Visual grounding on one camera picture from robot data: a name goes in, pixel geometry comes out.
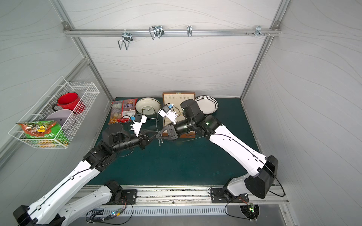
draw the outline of white bowl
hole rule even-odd
[[[216,110],[219,107],[218,102],[214,98],[209,96],[199,96],[198,98],[195,99],[195,101],[199,105],[200,110],[205,115],[209,115],[216,112]]]
[[[154,115],[160,109],[160,102],[152,97],[142,98],[136,103],[136,110],[142,115]]]

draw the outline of metal hook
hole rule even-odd
[[[142,115],[144,115],[143,110],[145,110],[145,111],[153,110],[154,114],[156,114],[156,111],[155,111],[155,109],[153,107],[151,107],[151,108],[142,108]]]
[[[257,26],[255,32],[253,33],[255,36],[264,36],[265,34],[261,33],[261,26]]]
[[[125,30],[125,32],[122,34],[122,40],[118,40],[119,49],[121,50],[123,43],[125,43],[126,50],[128,50],[131,41],[133,41],[132,34],[126,32]]]
[[[148,29],[148,31],[149,31],[150,34],[151,34],[152,40],[154,40],[156,36],[157,36],[158,38],[160,38],[162,35],[165,34],[165,32],[163,31],[163,27],[162,27],[162,26],[159,26],[159,25],[150,27],[150,28]]]
[[[192,36],[192,26],[187,26],[187,36],[188,37]]]

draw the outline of vent grille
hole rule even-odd
[[[225,214],[224,205],[215,206],[143,206],[134,207],[133,216],[182,216],[182,215],[223,215]],[[106,207],[103,217],[117,210],[115,207]],[[130,216],[132,208],[130,206],[120,214],[120,216]]]

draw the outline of white wire basket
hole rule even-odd
[[[52,106],[57,104],[58,98],[69,92],[76,92],[80,98],[72,114],[67,118],[61,129],[54,138],[32,138],[26,137],[24,131],[18,124],[9,131],[9,135],[34,147],[34,148],[68,148],[73,140],[84,118],[99,94],[99,90],[93,82],[67,82],[60,77],[36,104],[19,120],[19,123],[44,121],[55,111]],[[75,114],[75,110],[82,108],[82,112]]]

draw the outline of black motor housing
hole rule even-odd
[[[244,181],[247,189],[261,199],[265,198],[266,193],[274,182],[278,170],[278,160],[274,156],[271,155],[267,157],[266,160],[263,168],[258,169],[259,173],[257,175],[249,176]]]
[[[196,125],[205,118],[205,115],[200,110],[197,102],[192,99],[188,99],[182,102],[181,108],[185,118],[189,119],[190,121],[194,121]]]

